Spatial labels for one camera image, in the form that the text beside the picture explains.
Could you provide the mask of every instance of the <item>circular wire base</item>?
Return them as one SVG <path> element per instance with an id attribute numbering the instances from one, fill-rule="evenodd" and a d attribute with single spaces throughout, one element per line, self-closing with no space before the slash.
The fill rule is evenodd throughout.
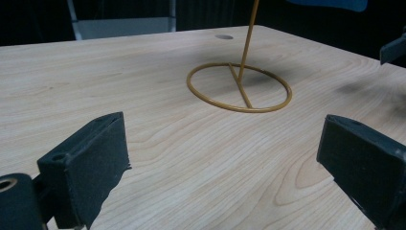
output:
<path id="1" fill-rule="evenodd" d="M 241 92 L 242 98 L 244 99 L 245 103 L 247 104 L 247 107 L 240 107 L 240 106 L 235 106 L 235 105 L 231 105 L 231 104 L 226 104 L 226 103 L 221 103 L 218 102 L 216 100 L 213 100 L 207 96 L 205 96 L 204 94 L 200 93 L 199 91 L 197 91 L 193 85 L 192 85 L 192 77 L 193 75 L 202 70 L 202 69 L 206 69 L 206 68 L 211 68 L 211 67 L 218 67 L 218 66 L 227 66 L 230 67 L 231 72 L 233 73 L 233 76 L 236 80 L 237 86 L 239 88 L 239 91 Z M 283 103 L 274 105 L 274 106 L 270 106 L 270 107 L 264 107 L 264 108 L 255 108 L 252 107 L 248 96 L 246 95 L 244 88 L 241 84 L 241 80 L 238 80 L 236 72 L 234 70 L 234 67 L 240 67 L 240 64 L 235 64 L 235 63 L 209 63 L 209 64 L 204 64 L 204 65 L 200 65 L 196 68 L 194 68 L 193 70 L 191 70 L 191 72 L 188 74 L 188 79 L 187 79 L 187 84 L 189 89 L 191 90 L 191 92 L 198 97 L 199 99 L 203 100 L 204 102 L 208 103 L 208 104 L 212 104 L 214 106 L 220 107 L 220 108 L 224 108 L 224 109 L 228 109 L 228 110 L 232 110 L 235 112 L 244 112 L 244 113 L 266 113 L 266 112 L 272 112 L 272 111 L 276 111 L 279 110 L 285 106 L 287 106 L 290 101 L 292 100 L 292 89 L 290 88 L 289 84 L 284 81 L 282 78 L 278 77 L 275 74 L 272 74 L 271 72 L 268 72 L 266 70 L 262 70 L 259 69 L 257 67 L 253 67 L 253 66 L 249 66 L 249 65 L 244 65 L 244 68 L 246 69 L 251 69 L 257 72 L 260 72 L 276 81 L 278 81 L 281 85 L 283 85 L 283 87 L 286 90 L 286 100 Z"/>

